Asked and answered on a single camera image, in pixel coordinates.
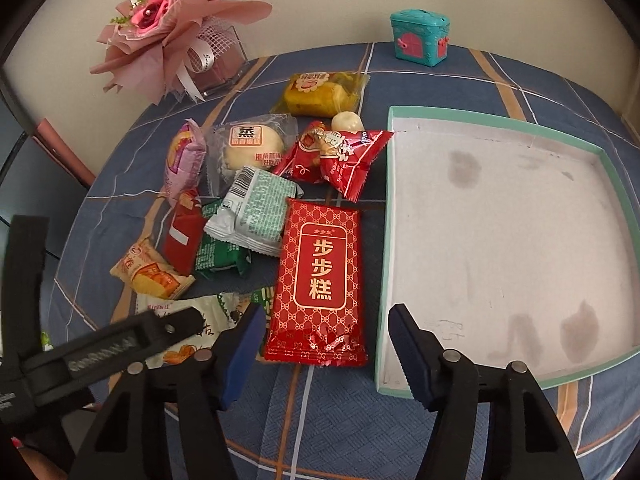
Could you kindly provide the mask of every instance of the purple snack package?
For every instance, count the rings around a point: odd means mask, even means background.
[[[169,146],[164,168],[164,192],[171,207],[180,193],[198,185],[200,168],[207,155],[207,143],[200,127],[187,119]]]

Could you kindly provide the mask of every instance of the tray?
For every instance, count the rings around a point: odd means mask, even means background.
[[[541,387],[635,355],[640,229],[603,149],[530,124],[391,107],[379,392],[410,397],[388,336],[404,303],[472,361]]]

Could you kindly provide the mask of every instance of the toy box lid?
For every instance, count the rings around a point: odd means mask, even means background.
[[[449,19],[444,14],[422,9],[398,10],[391,15],[393,22],[416,23],[427,27],[444,27],[449,25]]]

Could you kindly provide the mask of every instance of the red packet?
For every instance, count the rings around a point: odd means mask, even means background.
[[[291,147],[273,173],[285,178],[310,184],[320,184],[320,148],[316,143],[316,134],[326,131],[321,121],[313,121],[298,137],[298,141]]]
[[[289,199],[267,361],[362,366],[360,212]]]
[[[351,202],[357,202],[371,163],[393,132],[325,132],[317,136],[322,177]]]
[[[191,274],[206,223],[196,190],[181,193],[164,241],[164,257],[180,274]]]

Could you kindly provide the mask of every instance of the yellow snack package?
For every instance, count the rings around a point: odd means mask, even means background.
[[[361,72],[294,74],[271,113],[333,117],[354,112],[368,81],[369,76]]]
[[[109,271],[139,294],[162,300],[178,298],[195,281],[181,276],[149,243],[148,238],[134,243]]]

